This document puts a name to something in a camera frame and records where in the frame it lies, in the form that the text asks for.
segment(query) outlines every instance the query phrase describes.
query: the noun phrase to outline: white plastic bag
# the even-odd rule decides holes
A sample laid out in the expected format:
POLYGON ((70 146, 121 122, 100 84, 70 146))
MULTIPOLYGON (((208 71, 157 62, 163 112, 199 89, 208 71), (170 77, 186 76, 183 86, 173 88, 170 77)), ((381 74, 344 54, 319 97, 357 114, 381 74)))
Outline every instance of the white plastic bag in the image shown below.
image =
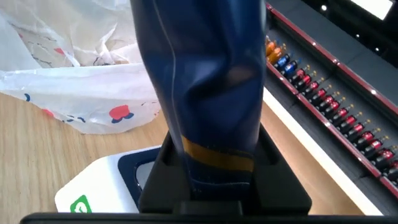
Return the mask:
POLYGON ((159 114, 129 1, 3 0, 0 40, 0 92, 82 133, 121 133, 159 114))
POLYGON ((2 0, 0 13, 43 68, 138 62, 127 0, 2 0))
POLYGON ((160 110, 142 63, 0 72, 0 91, 88 134, 121 133, 160 110))

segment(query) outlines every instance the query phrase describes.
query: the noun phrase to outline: black stand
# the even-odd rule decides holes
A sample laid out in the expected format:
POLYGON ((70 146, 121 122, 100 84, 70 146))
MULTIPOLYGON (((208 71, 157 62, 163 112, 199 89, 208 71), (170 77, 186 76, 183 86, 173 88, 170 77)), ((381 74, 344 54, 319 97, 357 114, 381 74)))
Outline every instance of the black stand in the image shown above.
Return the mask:
POLYGON ((249 197, 243 201, 194 201, 168 134, 139 200, 141 213, 181 215, 308 215, 311 198, 261 126, 249 197))

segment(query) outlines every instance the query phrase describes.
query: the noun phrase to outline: blue fabric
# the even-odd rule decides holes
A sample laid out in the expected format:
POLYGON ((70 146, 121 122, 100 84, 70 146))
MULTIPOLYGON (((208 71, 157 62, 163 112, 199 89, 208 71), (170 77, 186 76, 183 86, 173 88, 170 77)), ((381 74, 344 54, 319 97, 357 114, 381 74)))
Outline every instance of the blue fabric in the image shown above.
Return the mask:
POLYGON ((254 152, 266 71, 265 1, 131 4, 142 59, 171 137, 194 192, 206 192, 197 197, 217 197, 227 185, 238 186, 227 187, 231 194, 247 189, 250 172, 218 170, 187 158, 181 136, 218 152, 254 152))

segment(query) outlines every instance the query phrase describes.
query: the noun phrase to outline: wooden table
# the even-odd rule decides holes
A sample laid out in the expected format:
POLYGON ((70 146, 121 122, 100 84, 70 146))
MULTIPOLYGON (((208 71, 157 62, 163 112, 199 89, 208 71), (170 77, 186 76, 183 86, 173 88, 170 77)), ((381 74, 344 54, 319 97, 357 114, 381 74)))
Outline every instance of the wooden table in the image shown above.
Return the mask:
MULTIPOLYGON (((162 144, 167 125, 153 122, 122 134, 84 135, 36 106, 0 94, 0 223, 56 212, 57 190, 96 159, 162 144)), ((362 214, 264 103, 261 122, 313 200, 311 214, 362 214)))

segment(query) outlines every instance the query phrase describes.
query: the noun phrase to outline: green logo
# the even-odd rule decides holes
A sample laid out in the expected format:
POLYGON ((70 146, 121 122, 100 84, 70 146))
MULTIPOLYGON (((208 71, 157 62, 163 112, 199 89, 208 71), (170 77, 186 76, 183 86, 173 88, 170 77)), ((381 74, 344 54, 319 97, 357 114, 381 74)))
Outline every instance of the green logo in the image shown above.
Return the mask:
POLYGON ((73 204, 70 205, 72 213, 91 213, 90 204, 88 204, 86 195, 80 196, 73 204))

